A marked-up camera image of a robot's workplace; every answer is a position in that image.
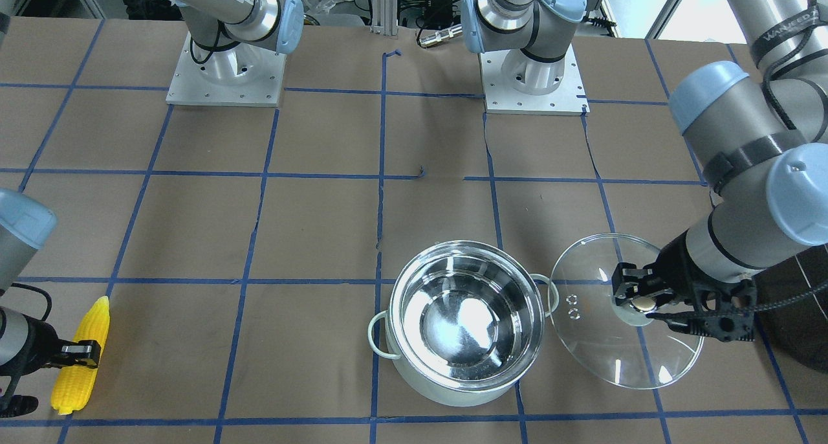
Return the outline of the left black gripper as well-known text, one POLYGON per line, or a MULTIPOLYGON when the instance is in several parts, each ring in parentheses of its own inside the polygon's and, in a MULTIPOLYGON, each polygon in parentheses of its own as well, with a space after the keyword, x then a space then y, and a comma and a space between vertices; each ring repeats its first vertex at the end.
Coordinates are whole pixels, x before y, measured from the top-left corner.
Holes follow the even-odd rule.
POLYGON ((748 277, 736 283, 721 282, 707 276, 692 261, 681 234, 660 250, 657 260, 638 268, 630 262, 618 262, 612 275, 615 305, 641 297, 657 298, 666 304, 684 303, 689 311, 651 312, 645 317, 666 323, 679 334, 712 337, 721 342, 755 339, 754 312, 757 287, 748 277), (666 288, 673 292, 666 296, 666 288))

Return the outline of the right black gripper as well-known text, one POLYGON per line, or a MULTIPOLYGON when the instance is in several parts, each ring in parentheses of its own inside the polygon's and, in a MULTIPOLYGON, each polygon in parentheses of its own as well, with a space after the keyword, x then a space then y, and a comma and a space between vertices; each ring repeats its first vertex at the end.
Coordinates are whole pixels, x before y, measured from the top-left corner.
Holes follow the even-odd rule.
POLYGON ((60 340, 44 321, 2 308, 1 374, 27 375, 40 368, 100 367, 103 346, 97 340, 60 340))

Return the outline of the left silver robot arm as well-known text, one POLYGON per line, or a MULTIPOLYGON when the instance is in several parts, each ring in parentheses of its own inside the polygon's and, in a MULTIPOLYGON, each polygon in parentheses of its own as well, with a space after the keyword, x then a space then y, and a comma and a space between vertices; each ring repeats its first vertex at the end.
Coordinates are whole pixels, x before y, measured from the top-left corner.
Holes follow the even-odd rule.
POLYGON ((727 0, 762 80, 733 61, 696 69, 669 107, 721 202, 659 250, 618 262, 598 320, 660 320, 679 334, 751 341, 754 276, 826 243, 826 0, 727 0))

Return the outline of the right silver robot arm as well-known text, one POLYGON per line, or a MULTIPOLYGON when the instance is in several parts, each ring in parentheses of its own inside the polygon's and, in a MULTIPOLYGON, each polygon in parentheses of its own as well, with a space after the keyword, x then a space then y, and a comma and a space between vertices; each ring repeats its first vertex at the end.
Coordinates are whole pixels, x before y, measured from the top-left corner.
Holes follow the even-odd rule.
MULTIPOLYGON (((175 73, 166 101, 187 107, 277 107, 286 55, 298 46, 303 30, 301 0, 163 0, 184 5, 188 30, 177 53, 175 73)), ((113 29, 148 29, 127 43, 119 36, 126 61, 158 52, 172 54, 172 37, 162 37, 154 23, 118 23, 113 29)), ((171 28, 183 30, 184 23, 171 28)), ((104 349, 103 334, 82 334, 81 340, 62 340, 47 323, 51 299, 37 287, 16 279, 41 249, 56 226, 56 215, 36 200, 2 188, 2 294, 9 287, 41 293, 47 307, 41 319, 2 307, 2 376, 17 381, 41 368, 79 366, 94 370, 104 349)))

